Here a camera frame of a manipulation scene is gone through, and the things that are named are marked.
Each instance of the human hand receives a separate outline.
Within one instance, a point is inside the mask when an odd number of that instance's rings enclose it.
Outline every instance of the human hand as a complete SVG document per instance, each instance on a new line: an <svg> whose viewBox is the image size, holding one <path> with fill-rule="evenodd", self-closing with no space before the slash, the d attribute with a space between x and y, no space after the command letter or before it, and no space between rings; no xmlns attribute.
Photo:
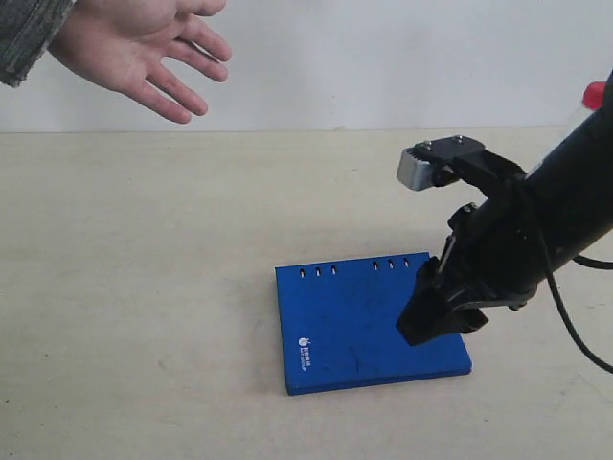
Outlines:
<svg viewBox="0 0 613 460"><path fill-rule="evenodd" d="M49 52L75 74L186 124L208 105L162 59L225 81L230 46L198 17L224 7L225 0L79 0Z"/></svg>

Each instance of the white wall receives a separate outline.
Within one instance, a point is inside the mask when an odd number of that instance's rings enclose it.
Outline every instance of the white wall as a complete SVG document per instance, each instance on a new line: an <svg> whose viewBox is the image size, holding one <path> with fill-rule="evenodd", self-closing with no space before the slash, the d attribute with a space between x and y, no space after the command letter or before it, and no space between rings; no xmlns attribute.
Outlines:
<svg viewBox="0 0 613 460"><path fill-rule="evenodd" d="M229 0L224 84L175 126L45 57L0 88L0 130L253 130L563 123L613 67L608 0Z"/></svg>

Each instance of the fingers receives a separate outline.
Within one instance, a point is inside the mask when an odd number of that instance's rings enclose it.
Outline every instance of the fingers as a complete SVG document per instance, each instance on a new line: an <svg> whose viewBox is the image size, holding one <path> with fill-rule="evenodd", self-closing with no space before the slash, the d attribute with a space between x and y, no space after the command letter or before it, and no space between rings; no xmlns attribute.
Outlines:
<svg viewBox="0 0 613 460"><path fill-rule="evenodd" d="M215 81L226 81L228 69L215 58L203 53L191 42L174 40L167 50L169 58L185 62L204 76Z"/></svg>
<svg viewBox="0 0 613 460"><path fill-rule="evenodd" d="M180 38L195 43L222 62L232 57L232 48L228 42L193 14L186 19Z"/></svg>
<svg viewBox="0 0 613 460"><path fill-rule="evenodd" d="M153 85L174 101L164 97ZM149 73L147 80L128 88L124 94L167 120L181 125L190 122L192 113L204 115L208 111L204 100L162 64Z"/></svg>
<svg viewBox="0 0 613 460"><path fill-rule="evenodd" d="M179 0L180 12L192 12L199 16L215 16L226 7L225 0Z"/></svg>

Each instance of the black cable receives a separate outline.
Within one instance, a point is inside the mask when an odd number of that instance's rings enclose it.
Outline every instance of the black cable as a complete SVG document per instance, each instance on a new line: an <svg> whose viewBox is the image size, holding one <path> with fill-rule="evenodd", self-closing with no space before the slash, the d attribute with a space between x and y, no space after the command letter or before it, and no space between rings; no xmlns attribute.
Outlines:
<svg viewBox="0 0 613 460"><path fill-rule="evenodd" d="M524 205L526 206L527 211L532 216L532 221L534 223L534 232L536 233L540 256L542 257L543 264L545 265L544 266L545 275L547 276L547 282L549 284L549 289L552 292L552 296L554 297L554 302L556 303L557 311L559 312L559 315L562 318L562 322L564 323L564 326L566 327L568 334L570 334L575 344L579 347L581 352L587 356L587 358L590 361L592 361L594 364L599 366L604 371L610 374L613 374L613 365L609 364L608 362L604 361L603 359L599 358L596 354L594 354L594 352L592 352L588 348L588 346L585 345L585 342L583 342L583 340L579 336L579 333L575 329L575 326L573 325L573 321L568 315L568 311L566 310L566 307L564 306L564 301L562 300L562 296L560 295L559 290L557 288L556 277L554 276L552 262L549 257L549 249L547 248L547 243L545 242L543 231L540 228L540 225L538 223L538 218L536 217L534 213L533 206L530 200L528 199L528 197L526 196L525 192L522 190L521 186L517 187L517 190L519 191L519 194L522 200L524 201Z"/></svg>
<svg viewBox="0 0 613 460"><path fill-rule="evenodd" d="M573 262L579 265L595 268L597 270L613 270L613 262L597 261L589 257L577 256Z"/></svg>

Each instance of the red cap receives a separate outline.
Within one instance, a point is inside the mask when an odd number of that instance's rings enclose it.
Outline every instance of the red cap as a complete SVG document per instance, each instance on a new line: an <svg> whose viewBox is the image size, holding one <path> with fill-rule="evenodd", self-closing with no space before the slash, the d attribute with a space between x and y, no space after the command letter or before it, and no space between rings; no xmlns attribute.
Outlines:
<svg viewBox="0 0 613 460"><path fill-rule="evenodd" d="M583 105L591 110L601 108L604 100L605 81L591 82L583 92Z"/></svg>

